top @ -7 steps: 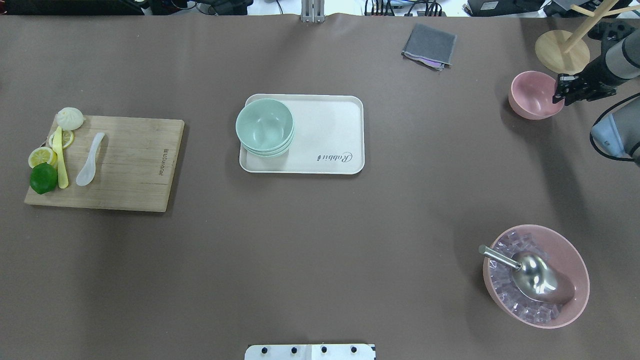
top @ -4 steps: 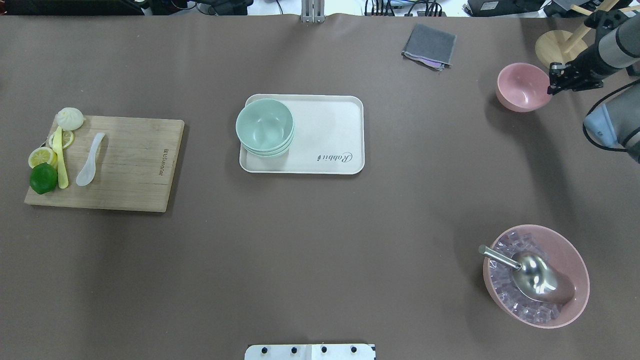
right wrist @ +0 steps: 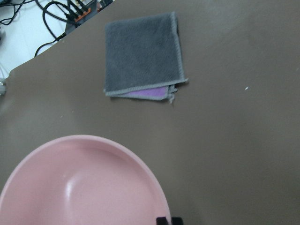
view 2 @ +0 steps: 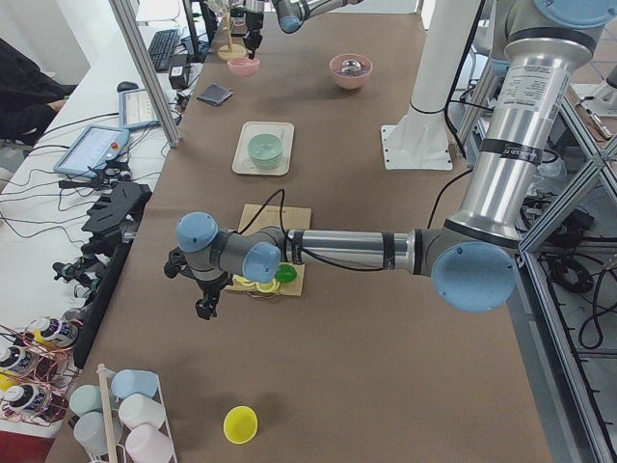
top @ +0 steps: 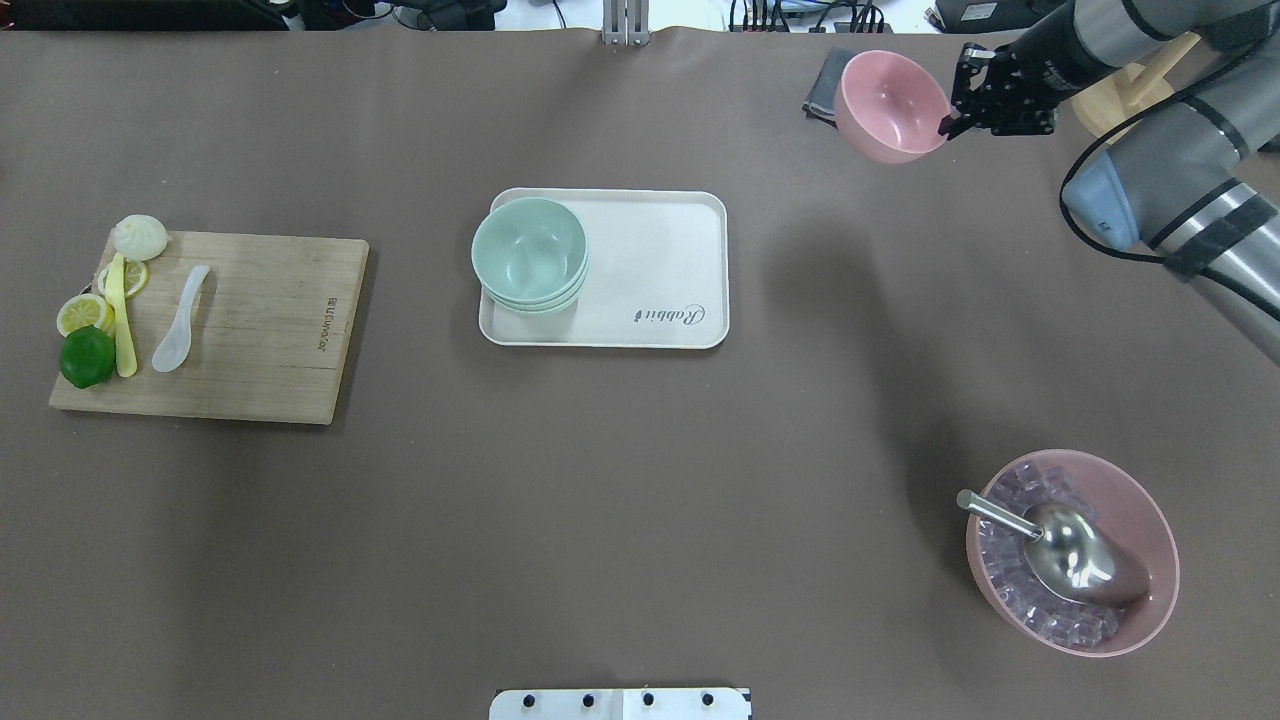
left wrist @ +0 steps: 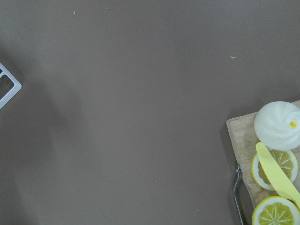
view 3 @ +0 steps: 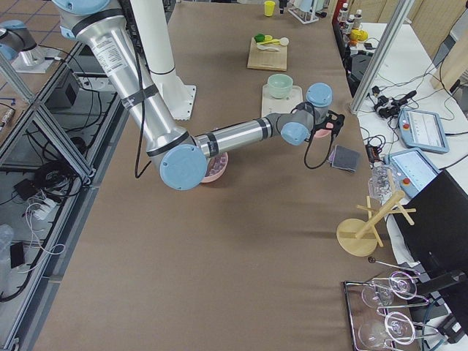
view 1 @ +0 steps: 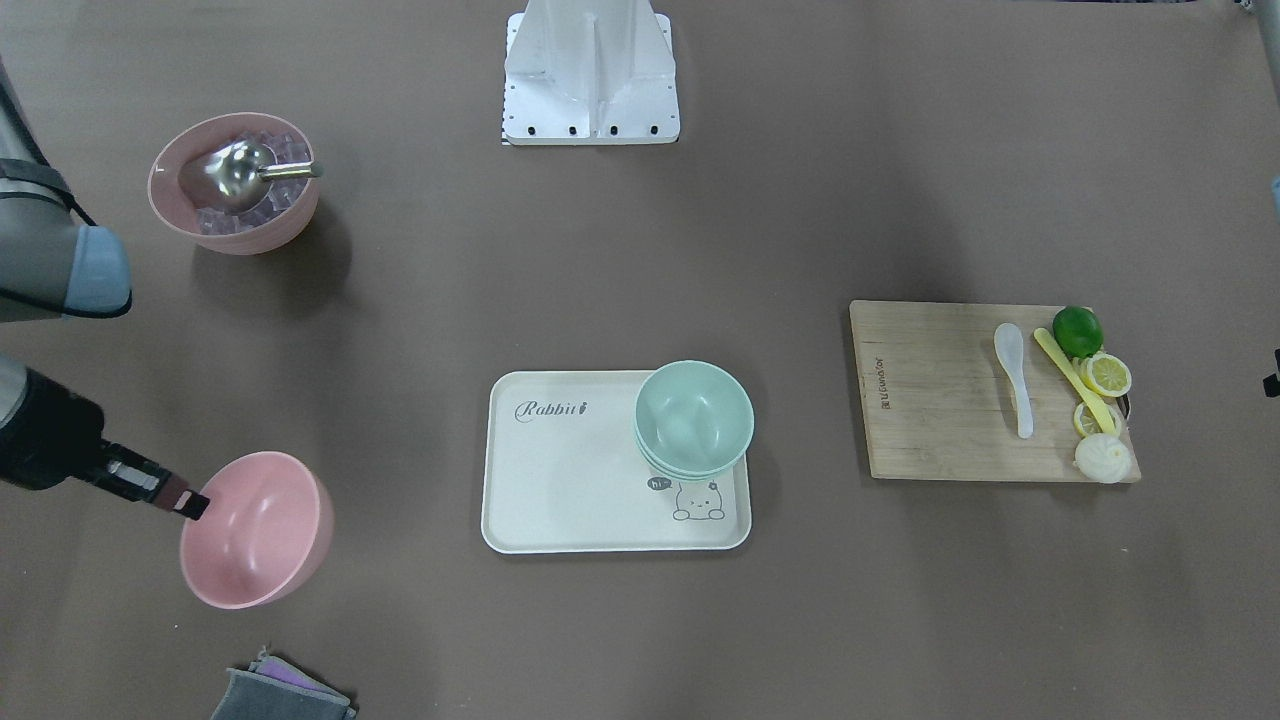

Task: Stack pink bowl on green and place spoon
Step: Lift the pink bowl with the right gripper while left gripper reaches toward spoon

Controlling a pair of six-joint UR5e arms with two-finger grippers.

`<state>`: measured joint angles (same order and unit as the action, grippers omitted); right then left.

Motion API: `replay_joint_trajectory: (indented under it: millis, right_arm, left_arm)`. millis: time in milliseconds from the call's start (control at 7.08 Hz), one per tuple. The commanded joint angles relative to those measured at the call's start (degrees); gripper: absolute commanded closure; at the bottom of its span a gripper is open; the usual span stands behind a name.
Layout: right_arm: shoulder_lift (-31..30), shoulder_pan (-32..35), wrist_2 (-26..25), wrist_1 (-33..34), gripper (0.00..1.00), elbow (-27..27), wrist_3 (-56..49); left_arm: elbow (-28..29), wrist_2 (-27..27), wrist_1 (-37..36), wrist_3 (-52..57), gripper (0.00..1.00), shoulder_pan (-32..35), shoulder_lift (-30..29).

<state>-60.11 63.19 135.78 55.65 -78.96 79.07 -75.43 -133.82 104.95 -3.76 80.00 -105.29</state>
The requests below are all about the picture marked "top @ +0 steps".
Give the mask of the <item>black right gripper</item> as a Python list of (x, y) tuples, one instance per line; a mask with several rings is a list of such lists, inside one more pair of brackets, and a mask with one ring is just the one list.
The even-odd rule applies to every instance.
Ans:
[(938, 128), (945, 138), (957, 138), (969, 129), (987, 129), (993, 136), (1042, 136), (1056, 129), (1056, 104), (1047, 90), (1023, 74), (1007, 45), (995, 50), (963, 45), (951, 108)]

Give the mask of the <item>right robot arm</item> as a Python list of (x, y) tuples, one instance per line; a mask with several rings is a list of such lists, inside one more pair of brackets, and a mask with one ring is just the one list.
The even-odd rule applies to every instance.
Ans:
[(966, 44), (937, 131), (1050, 135), (1062, 102), (1189, 32), (1222, 60), (1087, 149), (1059, 205), (1101, 252), (1144, 246), (1276, 359), (1277, 202), (1235, 174), (1277, 137), (1275, 1), (1066, 1), (1010, 44)]

